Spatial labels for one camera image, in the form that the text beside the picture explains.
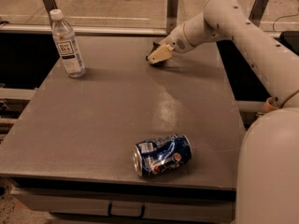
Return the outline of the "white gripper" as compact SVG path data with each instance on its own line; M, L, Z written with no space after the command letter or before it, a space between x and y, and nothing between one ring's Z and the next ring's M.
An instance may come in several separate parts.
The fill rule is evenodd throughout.
M188 41L184 32L185 24L176 27L170 35L164 38L159 44L154 44L147 61L150 64L162 63L172 57L172 52L186 53L194 49Z

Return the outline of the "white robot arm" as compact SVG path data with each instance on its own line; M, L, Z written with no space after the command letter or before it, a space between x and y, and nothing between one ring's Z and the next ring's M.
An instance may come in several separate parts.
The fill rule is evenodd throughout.
M263 100L266 114L239 152L235 224L299 224L299 58L252 21L237 0L207 0L203 11L155 44L148 61L209 43L222 49L235 95Z

